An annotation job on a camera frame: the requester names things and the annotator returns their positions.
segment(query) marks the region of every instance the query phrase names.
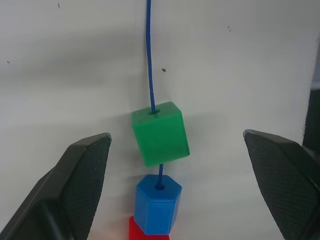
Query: blue string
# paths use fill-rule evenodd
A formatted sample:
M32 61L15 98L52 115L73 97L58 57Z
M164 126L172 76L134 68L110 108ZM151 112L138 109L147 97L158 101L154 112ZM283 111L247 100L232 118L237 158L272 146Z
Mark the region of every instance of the blue string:
M146 43L146 56L148 60L148 75L149 75L149 91L152 113L156 113L154 85L152 82L152 60L151 60L151 37L150 37L150 25L151 25L151 0L146 2L146 28L145 28L145 43Z
M146 43L146 56L148 60L148 76L149 76L149 91L150 91L150 102L151 102L151 111L156 113L156 103L154 95L154 85L152 81L152 59L151 59L151 35L150 35L150 26L151 26L151 0L146 2L146 28L145 28L145 43ZM162 175L164 171L164 165L160 164L159 166L159 178L156 187L160 190L164 189L162 185Z

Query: white background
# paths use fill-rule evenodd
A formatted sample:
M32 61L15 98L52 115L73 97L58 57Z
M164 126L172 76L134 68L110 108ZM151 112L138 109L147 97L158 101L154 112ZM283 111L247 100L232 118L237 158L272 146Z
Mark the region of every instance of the white background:
M319 9L319 0L153 0L155 100L181 109L191 152L164 166L182 185L172 240L282 239L242 133L302 142ZM110 132L89 239L128 238L135 187L158 171L144 167L130 124L149 106L145 11L145 0L0 2L0 229L70 144Z

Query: blue hexagonal bead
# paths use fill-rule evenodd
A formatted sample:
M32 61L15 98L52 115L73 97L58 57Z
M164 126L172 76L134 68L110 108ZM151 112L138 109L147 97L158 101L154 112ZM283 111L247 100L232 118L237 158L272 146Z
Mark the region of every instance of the blue hexagonal bead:
M177 217L182 187L167 175L147 175L136 187L134 221L146 235L167 235Z

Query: red bead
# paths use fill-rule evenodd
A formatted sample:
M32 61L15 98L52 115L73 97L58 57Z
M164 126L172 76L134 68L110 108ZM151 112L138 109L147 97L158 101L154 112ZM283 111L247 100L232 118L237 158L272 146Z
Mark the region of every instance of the red bead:
M145 235L132 216L129 218L129 240L170 240L170 238L169 235Z

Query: green cube bead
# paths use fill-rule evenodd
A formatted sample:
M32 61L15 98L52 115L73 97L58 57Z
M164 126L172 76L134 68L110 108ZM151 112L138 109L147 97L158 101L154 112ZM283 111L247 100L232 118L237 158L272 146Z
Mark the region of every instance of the green cube bead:
M132 128L147 167L190 155L184 120L173 102L147 107L132 113Z

